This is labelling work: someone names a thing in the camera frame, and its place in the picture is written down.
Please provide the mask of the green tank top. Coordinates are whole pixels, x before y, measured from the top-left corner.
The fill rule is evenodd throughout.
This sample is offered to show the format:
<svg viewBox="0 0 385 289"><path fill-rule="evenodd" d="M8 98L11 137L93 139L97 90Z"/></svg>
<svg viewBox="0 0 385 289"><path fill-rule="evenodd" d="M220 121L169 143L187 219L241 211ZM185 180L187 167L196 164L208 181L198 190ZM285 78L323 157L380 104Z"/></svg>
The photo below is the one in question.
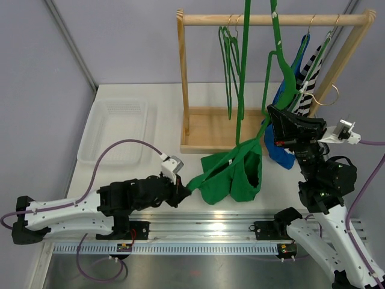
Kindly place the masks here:
<svg viewBox="0 0 385 289"><path fill-rule="evenodd" d="M203 173L190 180L187 188L198 189L209 205L227 196L236 202L252 201L262 185L262 160L259 140L247 140L231 151L203 157Z"/></svg>

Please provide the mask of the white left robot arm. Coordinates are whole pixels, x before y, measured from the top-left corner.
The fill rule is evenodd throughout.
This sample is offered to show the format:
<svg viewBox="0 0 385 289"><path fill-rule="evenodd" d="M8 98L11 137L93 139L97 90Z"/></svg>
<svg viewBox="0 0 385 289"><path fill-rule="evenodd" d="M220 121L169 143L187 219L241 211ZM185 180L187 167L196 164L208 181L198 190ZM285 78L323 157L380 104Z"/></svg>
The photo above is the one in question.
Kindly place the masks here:
<svg viewBox="0 0 385 289"><path fill-rule="evenodd" d="M11 237L17 245L79 234L95 234L98 240L127 240L132 237L129 216L134 211L157 208L163 202L176 208L191 193L180 176L172 181L164 175L152 175L113 182L89 192L83 200L37 202L21 196L16 203L17 220Z"/></svg>

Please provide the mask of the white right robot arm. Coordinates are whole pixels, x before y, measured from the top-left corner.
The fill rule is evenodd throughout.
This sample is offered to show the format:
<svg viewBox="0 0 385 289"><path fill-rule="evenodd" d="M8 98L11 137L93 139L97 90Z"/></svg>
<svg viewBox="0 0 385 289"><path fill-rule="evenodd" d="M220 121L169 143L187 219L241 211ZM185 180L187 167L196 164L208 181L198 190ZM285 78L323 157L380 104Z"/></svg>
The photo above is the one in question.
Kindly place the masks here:
<svg viewBox="0 0 385 289"><path fill-rule="evenodd" d="M325 159L322 144L351 145L361 136L354 124L340 120L328 126L322 118L298 116L269 105L268 115L278 147L290 149L304 176L298 183L301 203L329 237L326 243L312 233L303 216L290 207L274 216L273 231L278 238L291 238L328 274L333 288L384 288L384 270L375 262L351 222L344 196L352 193L357 168L341 157Z"/></svg>

